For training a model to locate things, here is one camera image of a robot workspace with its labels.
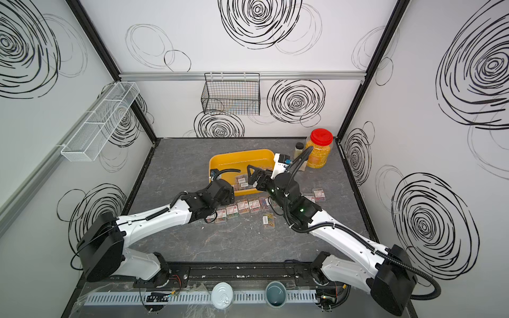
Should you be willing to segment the clear paper clip box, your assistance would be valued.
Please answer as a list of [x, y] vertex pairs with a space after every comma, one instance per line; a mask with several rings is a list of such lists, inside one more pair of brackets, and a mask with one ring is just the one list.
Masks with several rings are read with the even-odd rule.
[[312, 193], [306, 193], [303, 196], [310, 200], [311, 202], [313, 202], [314, 204], [316, 203], [316, 197]]
[[239, 216], [239, 210], [236, 204], [231, 204], [226, 207], [228, 219], [233, 219]]
[[216, 223], [224, 223], [227, 221], [227, 211], [226, 209], [218, 209], [216, 211], [217, 213], [217, 217], [216, 217], [216, 220], [215, 222]]
[[240, 215], [247, 214], [251, 212], [251, 209], [249, 207], [249, 201], [248, 200], [240, 200], [237, 202], [237, 208]]
[[261, 204], [261, 209], [263, 211], [270, 210], [269, 199], [267, 197], [260, 197], [259, 201], [260, 201], [260, 204]]
[[316, 202], [326, 201], [326, 195], [322, 188], [315, 188], [312, 191]]
[[251, 213], [258, 213], [262, 210], [261, 202], [259, 198], [251, 198], [248, 200], [249, 209]]

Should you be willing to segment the yellow plastic storage tray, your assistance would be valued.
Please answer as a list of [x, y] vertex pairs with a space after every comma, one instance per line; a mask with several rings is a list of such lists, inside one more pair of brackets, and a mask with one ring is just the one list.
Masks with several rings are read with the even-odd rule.
[[209, 160], [209, 176], [212, 170], [239, 170], [239, 172], [226, 172], [219, 179], [225, 180], [233, 186], [235, 196], [258, 194], [260, 191], [250, 185], [244, 188], [240, 186], [239, 181], [242, 184], [247, 183], [248, 165], [271, 170], [274, 166], [274, 152], [269, 149], [259, 149], [215, 155]]

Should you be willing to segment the red lid corn jar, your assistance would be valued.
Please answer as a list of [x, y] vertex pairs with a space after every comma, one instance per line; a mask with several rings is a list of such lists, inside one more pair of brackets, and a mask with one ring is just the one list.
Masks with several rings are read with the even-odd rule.
[[306, 147], [313, 147], [308, 157], [307, 166], [318, 169], [323, 168], [331, 152], [331, 144], [334, 136], [327, 129], [314, 129], [306, 141]]

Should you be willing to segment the grey green cup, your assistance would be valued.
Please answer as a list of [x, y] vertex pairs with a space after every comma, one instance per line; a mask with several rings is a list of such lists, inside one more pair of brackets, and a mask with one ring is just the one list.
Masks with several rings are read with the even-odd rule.
[[265, 289], [266, 303], [272, 308], [281, 308], [288, 299], [288, 293], [283, 283], [271, 282]]

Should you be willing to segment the rear black cap spice bottle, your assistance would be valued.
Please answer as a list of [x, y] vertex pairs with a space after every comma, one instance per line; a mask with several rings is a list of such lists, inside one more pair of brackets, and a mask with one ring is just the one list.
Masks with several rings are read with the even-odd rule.
[[304, 149], [305, 149], [305, 146], [303, 143], [301, 143], [301, 142], [296, 143], [293, 159], [296, 160], [303, 153]]

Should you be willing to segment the barcode paper clip box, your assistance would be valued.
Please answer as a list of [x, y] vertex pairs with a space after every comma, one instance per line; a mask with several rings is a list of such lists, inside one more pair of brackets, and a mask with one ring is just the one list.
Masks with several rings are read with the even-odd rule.
[[275, 228], [275, 219], [272, 213], [265, 213], [262, 216], [262, 226], [264, 229], [274, 229]]

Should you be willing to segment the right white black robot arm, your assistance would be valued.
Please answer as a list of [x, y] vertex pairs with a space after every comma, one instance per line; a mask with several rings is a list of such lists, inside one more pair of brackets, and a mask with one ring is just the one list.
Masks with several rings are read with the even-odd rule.
[[248, 183], [282, 209], [289, 228], [311, 234], [348, 259], [330, 253], [316, 258], [318, 277], [342, 282], [369, 293], [380, 307], [401, 316], [411, 300], [429, 301], [441, 295], [440, 284], [429, 274], [413, 267], [405, 250], [398, 245], [388, 248], [363, 237], [335, 220], [326, 210], [300, 192], [294, 176], [284, 166], [264, 170], [249, 165]]

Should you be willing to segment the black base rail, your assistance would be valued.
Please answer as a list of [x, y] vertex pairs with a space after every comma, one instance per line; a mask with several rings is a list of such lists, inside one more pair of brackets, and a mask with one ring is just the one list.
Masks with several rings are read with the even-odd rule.
[[346, 284], [370, 290], [372, 278], [339, 274], [327, 278], [318, 273], [318, 266], [311, 262], [287, 260], [285, 262], [169, 262], [163, 267], [165, 274], [142, 280], [134, 276], [113, 274], [103, 278], [86, 278], [87, 283], [132, 282], [135, 288], [168, 290], [186, 288], [191, 282], [244, 282], [256, 280], [290, 281], [298, 287], [331, 287]]

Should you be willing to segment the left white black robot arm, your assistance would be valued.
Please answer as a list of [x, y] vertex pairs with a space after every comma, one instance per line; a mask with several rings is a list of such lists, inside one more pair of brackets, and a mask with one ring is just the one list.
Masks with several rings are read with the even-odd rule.
[[133, 250], [134, 243], [161, 231], [205, 220], [220, 206], [235, 201], [233, 186], [222, 179], [197, 192], [181, 192], [170, 204], [146, 212], [99, 216], [77, 244], [87, 282], [110, 276], [136, 278], [150, 288], [162, 288], [172, 279], [162, 254]]

